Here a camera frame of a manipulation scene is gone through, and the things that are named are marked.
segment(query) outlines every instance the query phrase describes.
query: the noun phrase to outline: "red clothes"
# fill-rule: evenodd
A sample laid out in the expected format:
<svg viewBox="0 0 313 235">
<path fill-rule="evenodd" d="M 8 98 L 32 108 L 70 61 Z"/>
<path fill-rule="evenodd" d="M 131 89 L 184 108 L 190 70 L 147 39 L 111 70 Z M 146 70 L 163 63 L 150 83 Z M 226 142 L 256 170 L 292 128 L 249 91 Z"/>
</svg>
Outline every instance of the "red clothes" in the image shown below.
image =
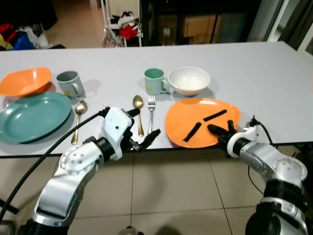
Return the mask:
<svg viewBox="0 0 313 235">
<path fill-rule="evenodd" d="M 3 23 L 0 25 L 0 34 L 3 39 L 10 43 L 12 39 L 17 35 L 17 32 L 14 29 L 14 26 L 9 23 Z"/>
<path fill-rule="evenodd" d="M 134 26 L 127 25 L 125 28 L 120 28 L 119 35 L 124 37 L 127 41 L 131 38 L 136 37 L 138 29 L 133 30 L 133 28 L 136 26 L 137 25 Z"/>
</svg>

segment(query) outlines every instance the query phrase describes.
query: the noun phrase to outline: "silver fork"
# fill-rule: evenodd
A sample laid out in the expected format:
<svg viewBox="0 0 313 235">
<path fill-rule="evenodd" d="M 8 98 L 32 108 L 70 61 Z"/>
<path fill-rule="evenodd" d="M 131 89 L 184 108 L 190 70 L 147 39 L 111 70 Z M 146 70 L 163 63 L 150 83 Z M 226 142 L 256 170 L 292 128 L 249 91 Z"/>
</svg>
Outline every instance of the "silver fork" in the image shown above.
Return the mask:
<svg viewBox="0 0 313 235">
<path fill-rule="evenodd" d="M 156 109 L 156 97 L 154 95 L 149 95 L 148 97 L 148 109 L 150 111 L 148 134 L 150 134 L 153 132 L 153 112 Z"/>
<path fill-rule="evenodd" d="M 6 107 L 9 107 L 9 105 L 12 104 L 13 102 L 14 102 L 14 100 L 9 99 L 9 100 L 8 100 L 8 103 L 6 104 Z"/>
</svg>

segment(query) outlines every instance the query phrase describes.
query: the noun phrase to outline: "black cable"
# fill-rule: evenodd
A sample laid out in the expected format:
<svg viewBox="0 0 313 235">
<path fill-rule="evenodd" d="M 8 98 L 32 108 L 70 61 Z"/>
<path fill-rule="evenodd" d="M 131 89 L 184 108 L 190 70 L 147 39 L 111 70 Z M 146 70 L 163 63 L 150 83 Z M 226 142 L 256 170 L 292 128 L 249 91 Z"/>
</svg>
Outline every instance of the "black cable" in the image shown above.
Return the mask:
<svg viewBox="0 0 313 235">
<path fill-rule="evenodd" d="M 272 138 L 270 137 L 269 133 L 268 133 L 268 130 L 266 129 L 266 127 L 259 122 L 259 124 L 262 126 L 263 130 L 265 131 L 265 134 L 266 136 L 268 137 L 268 141 L 270 143 L 270 145 L 274 145 L 273 141 L 272 141 Z"/>
<path fill-rule="evenodd" d="M 278 146 L 275 147 L 277 150 L 279 150 L 279 152 L 282 153 L 282 151 L 280 150 L 280 148 Z"/>
<path fill-rule="evenodd" d="M 104 111 L 106 111 L 106 109 L 99 111 L 97 114 L 92 115 L 91 117 L 89 117 L 88 119 L 86 119 L 85 121 L 81 122 L 79 125 L 75 126 L 73 129 L 71 129 L 70 131 L 68 131 L 66 134 L 64 134 L 57 142 L 55 142 L 54 145 L 52 145 L 52 147 L 50 147 L 48 149 L 48 151 L 46 151 L 46 153 L 40 157 L 34 164 L 33 166 L 23 175 L 23 177 L 20 179 L 20 181 L 18 182 L 18 184 L 15 186 L 15 188 L 13 189 L 13 191 L 11 192 L 10 196 L 8 197 L 8 199 L 6 200 L 4 206 L 2 207 L 2 210 L 0 212 L 0 223 L 3 220 L 3 217 L 5 215 L 5 212 L 7 211 L 9 205 L 11 204 L 13 198 L 15 197 L 15 195 L 17 194 L 17 192 L 20 190 L 20 188 L 22 187 L 22 185 L 24 184 L 24 182 L 26 181 L 26 179 L 30 176 L 30 174 L 44 161 L 44 159 L 46 159 L 46 157 L 48 155 L 50 155 L 50 153 L 60 144 L 62 143 L 67 137 L 69 137 L 76 129 L 80 128 L 81 126 L 85 125 L 87 122 L 93 120 L 94 118 L 96 118 L 97 116 L 103 116 L 104 115 Z"/>
<path fill-rule="evenodd" d="M 274 143 L 273 143 L 273 141 L 272 141 L 272 138 L 270 137 L 269 132 L 268 132 L 268 130 L 266 129 L 266 127 L 265 127 L 261 122 L 257 121 L 257 120 L 254 118 L 254 116 L 253 116 L 253 119 L 252 119 L 251 122 L 253 123 L 253 125 L 258 124 L 258 125 L 262 126 L 262 128 L 263 128 L 263 130 L 264 130 L 266 136 L 268 137 L 268 141 L 269 141 L 270 145 L 274 145 Z M 253 186 L 255 186 L 255 188 L 256 188 L 260 193 L 262 193 L 262 191 L 254 184 L 253 180 L 252 180 L 251 177 L 250 177 L 250 167 L 249 167 L 249 166 L 248 166 L 248 176 L 249 176 L 249 179 L 250 179 L 251 183 L 253 184 Z"/>
<path fill-rule="evenodd" d="M 253 186 L 255 186 L 255 188 L 260 192 L 260 193 L 262 193 L 262 191 L 258 188 L 258 187 L 256 187 L 256 185 L 254 184 L 254 182 L 252 181 L 252 179 L 251 179 L 251 177 L 250 177 L 250 167 L 248 166 L 248 176 L 249 176 L 249 179 L 250 179 L 250 181 L 251 181 L 251 183 L 253 184 Z"/>
<path fill-rule="evenodd" d="M 57 163 L 56 163 L 56 165 L 55 165 L 55 167 L 54 167 L 54 170 L 53 170 L 53 172 L 52 172 L 51 177 L 54 175 L 54 173 L 55 173 L 56 169 L 58 168 L 60 158 L 61 158 L 61 156 L 60 156 L 60 157 L 58 157 L 58 161 L 57 161 Z"/>
</svg>

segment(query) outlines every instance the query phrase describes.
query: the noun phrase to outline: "gray mug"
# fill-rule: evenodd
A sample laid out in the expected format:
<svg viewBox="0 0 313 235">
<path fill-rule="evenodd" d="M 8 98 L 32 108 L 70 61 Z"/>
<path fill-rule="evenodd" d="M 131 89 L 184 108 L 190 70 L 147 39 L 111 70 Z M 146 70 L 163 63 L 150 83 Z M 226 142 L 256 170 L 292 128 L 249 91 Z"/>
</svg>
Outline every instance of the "gray mug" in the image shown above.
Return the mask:
<svg viewBox="0 0 313 235">
<path fill-rule="evenodd" d="M 59 74 L 57 82 L 63 93 L 70 98 L 75 98 L 85 93 L 82 81 L 75 71 L 66 71 Z"/>
</svg>

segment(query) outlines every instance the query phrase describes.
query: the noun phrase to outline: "white bowl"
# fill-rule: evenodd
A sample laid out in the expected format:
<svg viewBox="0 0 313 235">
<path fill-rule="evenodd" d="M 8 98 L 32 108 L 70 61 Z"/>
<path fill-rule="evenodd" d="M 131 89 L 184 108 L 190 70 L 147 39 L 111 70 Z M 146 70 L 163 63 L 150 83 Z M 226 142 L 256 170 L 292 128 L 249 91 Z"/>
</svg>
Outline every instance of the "white bowl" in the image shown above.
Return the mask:
<svg viewBox="0 0 313 235">
<path fill-rule="evenodd" d="M 196 67 L 179 67 L 168 74 L 168 82 L 174 90 L 185 96 L 199 94 L 210 81 L 210 75 Z"/>
</svg>

